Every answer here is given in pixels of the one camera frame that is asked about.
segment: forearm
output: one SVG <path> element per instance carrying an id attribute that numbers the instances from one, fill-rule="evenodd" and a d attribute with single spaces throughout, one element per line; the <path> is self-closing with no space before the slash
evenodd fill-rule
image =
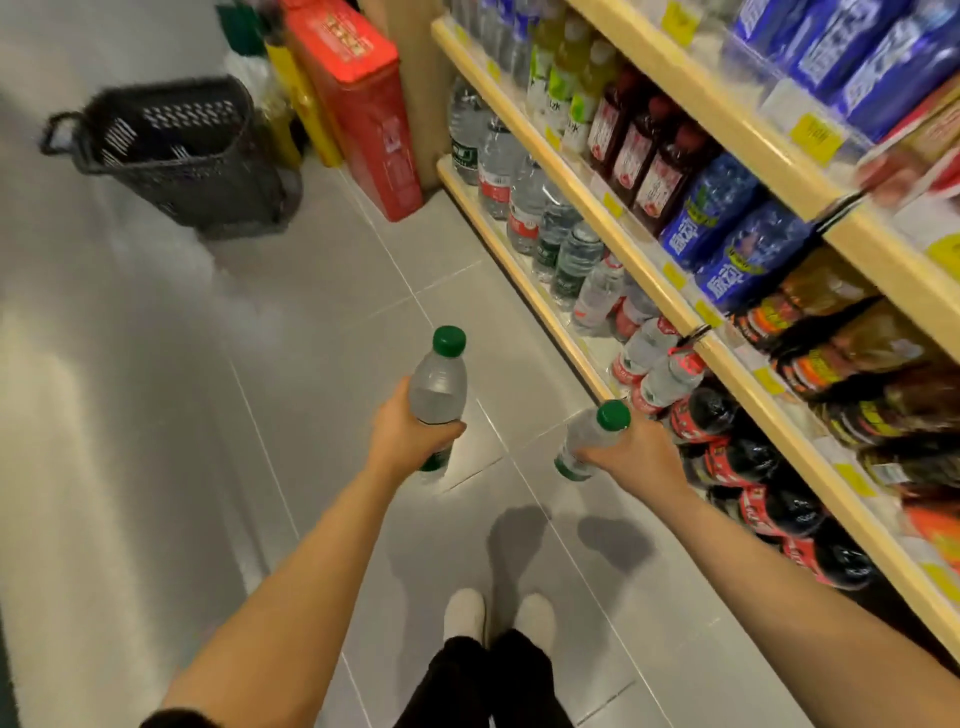
<path id="1" fill-rule="evenodd" d="M 960 681 L 900 633 L 692 490 L 664 488 L 646 502 L 816 725 L 932 728 L 955 719 Z"/>
<path id="2" fill-rule="evenodd" d="M 360 473 L 176 678 L 164 707 L 196 709 L 226 728 L 312 725 L 396 490 L 392 480 Z"/>

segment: leg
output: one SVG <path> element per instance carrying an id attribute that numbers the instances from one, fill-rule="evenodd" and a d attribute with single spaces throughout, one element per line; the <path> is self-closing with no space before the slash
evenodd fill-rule
<path id="1" fill-rule="evenodd" d="M 550 602 L 529 595 L 516 613 L 514 629 L 493 644 L 492 711 L 497 728 L 573 728 L 553 688 L 549 655 L 556 624 Z"/>
<path id="2" fill-rule="evenodd" d="M 444 647 L 430 661 L 396 728 L 488 728 L 490 653 L 483 596 L 463 589 L 444 615 Z"/>

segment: shelf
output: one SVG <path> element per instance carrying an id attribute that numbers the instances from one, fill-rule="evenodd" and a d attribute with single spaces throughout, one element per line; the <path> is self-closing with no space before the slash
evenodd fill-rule
<path id="1" fill-rule="evenodd" d="M 526 116 L 520 90 L 500 77 L 483 51 L 452 19 L 434 21 L 432 33 L 460 73 L 540 163 L 677 330 L 688 334 L 704 322 L 713 327 L 696 345 L 708 366 L 830 512 L 866 549 L 913 611 L 960 660 L 960 577 L 946 567 L 930 544 L 900 533 L 897 500 L 881 493 L 852 453 L 829 437 L 806 404 L 787 390 L 766 358 L 746 344 L 658 241 L 616 203 L 606 184 L 579 159 L 563 156 L 547 142 Z M 570 355 L 594 394 L 605 399 L 608 394 L 601 384 L 608 392 L 615 391 L 606 367 L 616 349 L 603 352 L 601 338 L 583 342 L 583 346 L 577 343 L 551 308 L 542 287 L 538 290 L 538 284 L 524 270 L 526 258 L 514 254 L 504 242 L 502 224 L 494 224 L 480 212 L 476 190 L 462 184 L 448 165 L 444 170 L 443 162 L 440 170 L 451 194 L 508 275 Z M 592 375 L 588 372 L 591 366 Z"/>
<path id="2" fill-rule="evenodd" d="M 627 0 L 569 0 L 569 4 L 805 220 L 851 191 L 842 182 L 842 172 L 828 174 L 758 110 L 756 98 L 747 98 L 715 70 L 721 66 L 720 43 L 711 42 L 713 38 L 701 41 L 700 34 L 693 36 L 688 52 Z M 657 3 L 648 0 L 648 5 Z M 825 239 L 960 362 L 956 280 L 870 206 L 855 209 Z"/>

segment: black sleeve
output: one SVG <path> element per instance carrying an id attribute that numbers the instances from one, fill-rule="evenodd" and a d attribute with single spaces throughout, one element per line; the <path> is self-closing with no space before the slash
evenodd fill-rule
<path id="1" fill-rule="evenodd" d="M 186 708 L 168 708 L 157 711 L 140 728 L 219 728 L 216 723 L 197 711 Z"/>

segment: green bottle cap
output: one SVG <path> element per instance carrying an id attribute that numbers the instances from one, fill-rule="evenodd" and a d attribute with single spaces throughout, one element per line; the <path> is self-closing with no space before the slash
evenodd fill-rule
<path id="1" fill-rule="evenodd" d="M 630 409 L 621 400 L 605 401 L 597 408 L 597 424 L 608 432 L 619 432 L 630 426 Z"/>
<path id="2" fill-rule="evenodd" d="M 460 356 L 466 347 L 467 335 L 462 328 L 440 327 L 433 332 L 433 351 L 440 356 L 454 359 Z"/>

